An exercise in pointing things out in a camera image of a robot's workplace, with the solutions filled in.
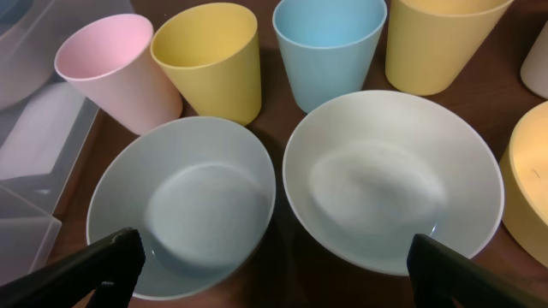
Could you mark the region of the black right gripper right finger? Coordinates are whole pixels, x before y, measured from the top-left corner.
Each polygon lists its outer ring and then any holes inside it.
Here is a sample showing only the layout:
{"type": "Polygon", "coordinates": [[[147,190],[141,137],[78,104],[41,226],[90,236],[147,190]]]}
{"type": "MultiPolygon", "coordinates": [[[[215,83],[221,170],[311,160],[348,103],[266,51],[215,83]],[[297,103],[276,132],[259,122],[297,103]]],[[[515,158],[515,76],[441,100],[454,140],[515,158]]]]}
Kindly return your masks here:
{"type": "Polygon", "coordinates": [[[547,308],[547,303],[425,234],[413,237],[408,275],[418,307],[547,308]]]}

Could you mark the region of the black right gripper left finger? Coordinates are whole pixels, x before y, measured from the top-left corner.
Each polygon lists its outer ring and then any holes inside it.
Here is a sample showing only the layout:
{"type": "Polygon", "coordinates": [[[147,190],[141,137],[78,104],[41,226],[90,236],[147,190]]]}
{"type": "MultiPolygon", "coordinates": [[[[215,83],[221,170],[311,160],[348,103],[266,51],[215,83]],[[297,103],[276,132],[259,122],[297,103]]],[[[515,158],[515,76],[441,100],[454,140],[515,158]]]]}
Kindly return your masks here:
{"type": "Polygon", "coordinates": [[[139,232],[122,228],[1,286],[2,307],[126,307],[146,261],[139,232]]]}

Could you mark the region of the light blue bowl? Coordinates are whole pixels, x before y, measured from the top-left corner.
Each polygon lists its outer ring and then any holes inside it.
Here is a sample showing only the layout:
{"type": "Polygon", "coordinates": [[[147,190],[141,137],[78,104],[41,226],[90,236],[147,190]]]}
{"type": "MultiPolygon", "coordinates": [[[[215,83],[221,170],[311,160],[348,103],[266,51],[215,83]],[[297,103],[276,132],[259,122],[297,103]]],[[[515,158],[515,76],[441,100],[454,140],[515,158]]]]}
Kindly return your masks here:
{"type": "Polygon", "coordinates": [[[182,118],[140,136],[110,163],[92,195],[86,240],[136,229],[146,261],[134,297],[181,299],[249,259],[276,192],[271,158],[251,131],[216,117],[182,118]]]}

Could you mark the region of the white bowl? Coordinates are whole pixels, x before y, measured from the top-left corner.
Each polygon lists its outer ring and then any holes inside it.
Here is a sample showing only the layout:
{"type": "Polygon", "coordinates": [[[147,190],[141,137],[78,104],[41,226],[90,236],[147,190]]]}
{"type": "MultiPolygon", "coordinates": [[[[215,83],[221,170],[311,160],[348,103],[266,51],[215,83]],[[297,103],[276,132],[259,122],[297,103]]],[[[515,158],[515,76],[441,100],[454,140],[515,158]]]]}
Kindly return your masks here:
{"type": "Polygon", "coordinates": [[[285,148],[283,185],[320,245],[387,275],[408,274],[417,234],[474,257],[504,209],[483,138],[440,104],[386,90],[346,94],[306,115],[285,148]]]}

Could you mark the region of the yellow bowl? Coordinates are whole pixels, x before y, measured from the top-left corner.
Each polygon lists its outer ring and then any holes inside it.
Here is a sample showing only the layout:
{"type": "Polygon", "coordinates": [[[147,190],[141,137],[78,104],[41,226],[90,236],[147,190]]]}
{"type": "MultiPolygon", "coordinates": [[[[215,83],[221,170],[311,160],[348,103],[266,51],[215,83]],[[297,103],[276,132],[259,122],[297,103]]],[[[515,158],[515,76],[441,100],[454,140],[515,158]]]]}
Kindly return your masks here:
{"type": "Polygon", "coordinates": [[[500,160],[505,189],[503,224],[515,241],[547,265],[547,103],[515,125],[500,160]]]}

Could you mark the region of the cream white cup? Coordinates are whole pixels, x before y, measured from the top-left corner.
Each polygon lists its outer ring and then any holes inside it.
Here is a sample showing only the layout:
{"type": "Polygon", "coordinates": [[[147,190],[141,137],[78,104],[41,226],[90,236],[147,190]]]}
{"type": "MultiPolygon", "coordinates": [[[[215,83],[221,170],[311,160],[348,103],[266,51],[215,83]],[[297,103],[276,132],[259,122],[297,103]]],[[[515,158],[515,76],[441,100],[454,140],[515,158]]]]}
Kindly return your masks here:
{"type": "Polygon", "coordinates": [[[524,86],[542,98],[547,98],[547,36],[547,24],[545,24],[521,65],[520,71],[524,86]]]}

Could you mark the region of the cream bowl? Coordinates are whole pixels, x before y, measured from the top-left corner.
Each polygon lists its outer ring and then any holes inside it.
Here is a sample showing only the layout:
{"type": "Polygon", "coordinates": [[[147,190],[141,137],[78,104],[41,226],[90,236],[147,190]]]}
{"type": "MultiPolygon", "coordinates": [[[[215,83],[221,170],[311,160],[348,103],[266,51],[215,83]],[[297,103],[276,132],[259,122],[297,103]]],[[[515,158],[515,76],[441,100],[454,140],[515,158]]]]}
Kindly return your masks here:
{"type": "Polygon", "coordinates": [[[51,76],[58,49],[57,32],[48,11],[27,14],[1,36],[1,109],[19,103],[51,76]]]}

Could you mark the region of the dark blue bowl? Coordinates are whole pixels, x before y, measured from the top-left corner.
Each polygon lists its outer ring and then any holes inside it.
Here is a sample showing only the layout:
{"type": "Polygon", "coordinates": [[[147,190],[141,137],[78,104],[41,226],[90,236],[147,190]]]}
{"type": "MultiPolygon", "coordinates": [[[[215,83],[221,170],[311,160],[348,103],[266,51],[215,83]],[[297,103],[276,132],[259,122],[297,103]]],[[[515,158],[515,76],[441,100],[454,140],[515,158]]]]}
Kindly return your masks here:
{"type": "Polygon", "coordinates": [[[1,23],[15,24],[32,7],[33,0],[1,0],[1,23]]]}

